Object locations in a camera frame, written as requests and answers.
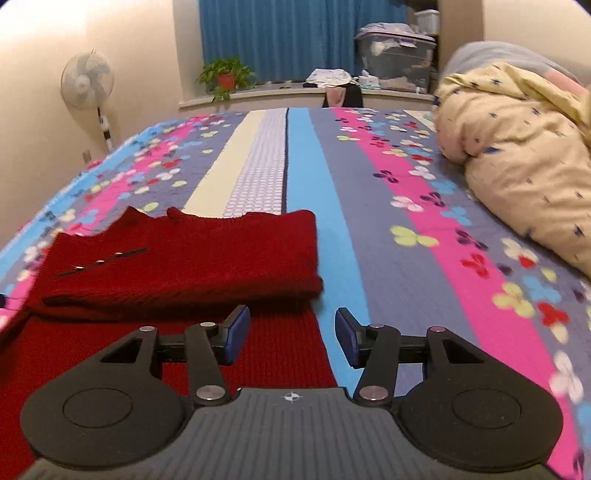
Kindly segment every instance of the floral bedspread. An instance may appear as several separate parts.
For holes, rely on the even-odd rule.
[[[155,216],[169,206],[217,217],[314,211],[325,281],[314,309],[340,385],[352,388],[360,372],[336,341],[338,307],[404,335],[448,327],[556,396],[564,429],[550,466],[583,477],[591,287],[478,203],[439,153],[428,112],[273,109],[147,129],[74,179],[2,250],[0,327],[58,232],[100,232],[128,205]],[[419,366],[402,366],[396,393],[420,379]]]

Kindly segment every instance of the storage container lid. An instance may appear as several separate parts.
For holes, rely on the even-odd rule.
[[[359,33],[355,39],[358,40],[366,35],[374,34],[414,38],[435,44],[433,37],[415,33],[406,23],[370,23],[359,29]]]
[[[439,15],[439,10],[421,10],[420,12],[415,12],[415,15],[418,17],[422,17],[423,15],[427,15],[427,14]]]

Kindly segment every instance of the red flower pot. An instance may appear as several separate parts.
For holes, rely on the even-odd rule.
[[[228,92],[236,88],[236,83],[234,82],[234,75],[232,73],[225,73],[224,75],[218,76],[217,84]]]

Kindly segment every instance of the blue stripe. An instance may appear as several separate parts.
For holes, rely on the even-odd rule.
[[[149,127],[140,134],[130,138],[126,143],[117,148],[109,155],[104,162],[90,171],[85,171],[72,180],[68,186],[57,193],[47,204],[33,217],[33,220],[21,230],[13,239],[0,251],[0,278],[4,278],[14,262],[16,262],[24,251],[33,245],[42,235],[48,225],[44,215],[51,211],[54,215],[62,215],[77,200],[73,193],[80,190],[88,190],[99,182],[97,175],[112,170],[123,162],[127,157],[137,152],[142,143],[154,138],[163,128],[173,125],[176,122],[163,122]]]
[[[339,386],[352,394],[361,370],[349,366],[335,335],[335,311],[347,307],[361,323],[369,323],[365,291],[339,197],[322,146],[305,108],[288,114],[287,210],[316,214],[319,274],[324,293],[314,304],[330,366]]]

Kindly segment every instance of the fan pole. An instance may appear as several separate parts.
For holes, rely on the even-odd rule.
[[[111,131],[109,130],[109,122],[107,121],[107,117],[101,114],[100,107],[97,107],[96,110],[99,113],[99,125],[100,129],[103,131],[103,136],[105,137],[107,151],[111,153],[113,151],[113,142],[111,141]]]

